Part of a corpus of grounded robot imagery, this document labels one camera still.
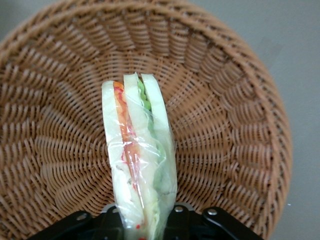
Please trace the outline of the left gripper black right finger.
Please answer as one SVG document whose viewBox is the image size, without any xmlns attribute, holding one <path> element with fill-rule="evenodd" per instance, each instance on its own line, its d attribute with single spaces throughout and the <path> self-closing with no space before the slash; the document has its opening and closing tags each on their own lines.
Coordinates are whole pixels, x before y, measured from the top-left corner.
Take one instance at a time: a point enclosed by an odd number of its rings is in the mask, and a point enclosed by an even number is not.
<svg viewBox="0 0 320 240">
<path fill-rule="evenodd" d="M 220 207 L 197 213 L 188 203 L 176 203 L 166 224 L 167 240 L 261 240 Z"/>
</svg>

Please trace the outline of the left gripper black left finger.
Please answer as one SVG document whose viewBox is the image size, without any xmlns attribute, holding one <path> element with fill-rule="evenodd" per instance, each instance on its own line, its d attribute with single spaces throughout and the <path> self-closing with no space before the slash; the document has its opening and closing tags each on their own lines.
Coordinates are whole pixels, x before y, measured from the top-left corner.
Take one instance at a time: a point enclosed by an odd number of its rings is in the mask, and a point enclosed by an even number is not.
<svg viewBox="0 0 320 240">
<path fill-rule="evenodd" d="M 94 217 L 80 210 L 29 237 L 30 240 L 123 240 L 124 227 L 114 203 Z"/>
</svg>

